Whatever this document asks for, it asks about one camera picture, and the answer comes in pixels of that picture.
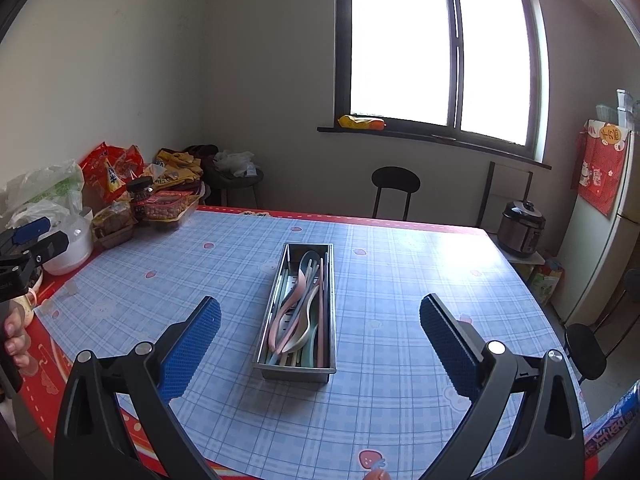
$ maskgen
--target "pink spoon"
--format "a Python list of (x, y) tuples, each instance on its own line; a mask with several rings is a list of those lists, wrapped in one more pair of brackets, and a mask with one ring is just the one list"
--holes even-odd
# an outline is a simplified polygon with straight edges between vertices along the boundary
[(289, 323), (289, 329), (276, 348), (276, 354), (288, 354), (302, 348), (310, 335), (309, 309), (311, 302), (318, 293), (320, 287), (315, 285), (306, 297), (305, 306), (300, 310), (300, 315)]
[(273, 318), (271, 322), (271, 327), (269, 329), (269, 350), (275, 352), (276, 349), (276, 336), (278, 335), (278, 331), (280, 330), (280, 320), (286, 314), (287, 310), (289, 310), (292, 306), (294, 306), (302, 295), (305, 293), (306, 289), (306, 278), (301, 269), (298, 269), (298, 280), (296, 281), (296, 286), (291, 291), (290, 296), (286, 299), (282, 307), (279, 311), (277, 311), (276, 316)]

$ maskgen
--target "fridge cover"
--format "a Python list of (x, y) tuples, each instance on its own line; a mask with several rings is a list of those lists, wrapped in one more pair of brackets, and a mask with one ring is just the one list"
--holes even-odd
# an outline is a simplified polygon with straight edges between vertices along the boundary
[(587, 121), (578, 136), (578, 193), (604, 216), (616, 199), (628, 134), (615, 124)]

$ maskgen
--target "window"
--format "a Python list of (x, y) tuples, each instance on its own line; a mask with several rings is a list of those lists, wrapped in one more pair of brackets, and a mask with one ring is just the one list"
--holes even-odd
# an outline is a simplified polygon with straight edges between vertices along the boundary
[(533, 158), (538, 72), (530, 0), (337, 0), (336, 119)]

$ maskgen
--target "red cloth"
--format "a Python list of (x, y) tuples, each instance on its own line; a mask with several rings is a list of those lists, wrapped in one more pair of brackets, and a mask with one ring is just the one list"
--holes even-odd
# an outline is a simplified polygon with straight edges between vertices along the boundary
[(628, 130), (600, 121), (589, 121), (578, 138), (578, 156), (584, 153), (578, 193), (608, 216), (618, 192), (625, 165)]
[(598, 456), (592, 456), (584, 464), (584, 480), (591, 480), (598, 472)]

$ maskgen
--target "rice cooker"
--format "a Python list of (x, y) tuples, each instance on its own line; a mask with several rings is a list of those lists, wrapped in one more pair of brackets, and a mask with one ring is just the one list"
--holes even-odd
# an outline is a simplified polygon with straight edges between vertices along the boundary
[(544, 228), (545, 217), (531, 202), (509, 202), (502, 212), (498, 243), (508, 253), (526, 258), (536, 252)]

